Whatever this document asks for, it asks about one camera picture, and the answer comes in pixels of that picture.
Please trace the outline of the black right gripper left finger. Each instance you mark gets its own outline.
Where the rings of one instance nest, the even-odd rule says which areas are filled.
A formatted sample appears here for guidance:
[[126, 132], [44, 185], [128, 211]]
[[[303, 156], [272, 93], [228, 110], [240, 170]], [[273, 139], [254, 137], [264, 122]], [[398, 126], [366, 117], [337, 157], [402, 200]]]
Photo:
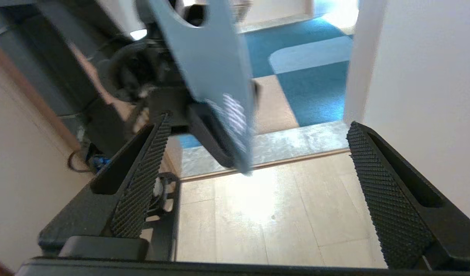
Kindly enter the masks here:
[[42, 253], [59, 253], [74, 236], [138, 238], [170, 133], [165, 112], [128, 141], [41, 230]]

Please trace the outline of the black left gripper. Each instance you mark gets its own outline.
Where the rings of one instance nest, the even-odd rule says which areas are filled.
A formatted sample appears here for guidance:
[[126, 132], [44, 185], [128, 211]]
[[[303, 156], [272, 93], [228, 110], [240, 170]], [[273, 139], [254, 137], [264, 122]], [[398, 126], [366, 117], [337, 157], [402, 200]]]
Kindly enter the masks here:
[[[254, 102], [260, 99], [260, 85], [252, 80]], [[185, 86], [153, 86], [147, 96], [150, 122], [167, 114], [172, 135], [191, 133], [225, 168], [235, 168], [235, 144], [207, 103], [193, 103]]]

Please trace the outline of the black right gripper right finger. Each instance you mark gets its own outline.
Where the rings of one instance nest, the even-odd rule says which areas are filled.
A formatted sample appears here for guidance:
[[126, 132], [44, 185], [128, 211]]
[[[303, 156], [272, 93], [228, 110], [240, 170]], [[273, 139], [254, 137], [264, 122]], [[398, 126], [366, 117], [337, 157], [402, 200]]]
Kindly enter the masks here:
[[470, 271], [470, 219], [372, 128], [347, 141], [387, 266]]

